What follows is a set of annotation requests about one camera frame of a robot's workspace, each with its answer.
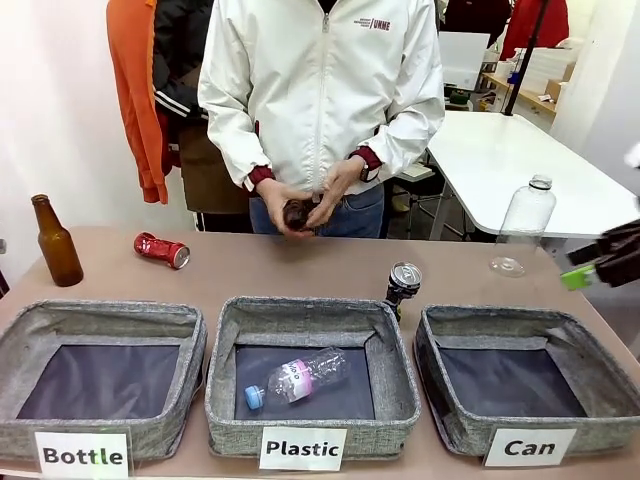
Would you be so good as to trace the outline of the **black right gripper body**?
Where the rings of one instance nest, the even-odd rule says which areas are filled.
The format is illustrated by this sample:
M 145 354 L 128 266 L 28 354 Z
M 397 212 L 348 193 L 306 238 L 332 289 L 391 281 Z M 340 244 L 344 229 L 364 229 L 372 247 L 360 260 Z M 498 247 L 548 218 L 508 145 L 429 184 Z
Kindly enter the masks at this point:
M 599 280 L 620 287 L 639 279 L 639 221 L 604 232 L 595 242 Z

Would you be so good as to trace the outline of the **person right hand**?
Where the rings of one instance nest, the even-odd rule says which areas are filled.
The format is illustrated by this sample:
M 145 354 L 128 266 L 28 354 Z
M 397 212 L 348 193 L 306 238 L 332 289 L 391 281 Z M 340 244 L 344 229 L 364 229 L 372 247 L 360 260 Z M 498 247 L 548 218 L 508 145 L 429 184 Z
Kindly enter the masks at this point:
M 284 236 L 302 238 L 311 236 L 312 232 L 291 230 L 284 221 L 284 207 L 289 200 L 310 200 L 312 193 L 299 191 L 271 178 L 262 180 L 256 187 L 256 192 L 264 201 L 269 217 L 278 231 Z

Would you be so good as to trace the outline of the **person left hand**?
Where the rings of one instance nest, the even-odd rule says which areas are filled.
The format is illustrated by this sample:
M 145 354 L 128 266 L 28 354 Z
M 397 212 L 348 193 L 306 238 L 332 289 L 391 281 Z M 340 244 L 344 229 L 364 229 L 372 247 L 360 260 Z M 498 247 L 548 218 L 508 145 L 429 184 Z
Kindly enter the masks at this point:
M 347 190 L 360 180 L 360 174 L 366 166 L 365 160 L 358 155 L 338 162 L 329 170 L 324 193 L 320 203 L 309 213 L 306 227 L 315 229 L 326 224 L 336 206 Z

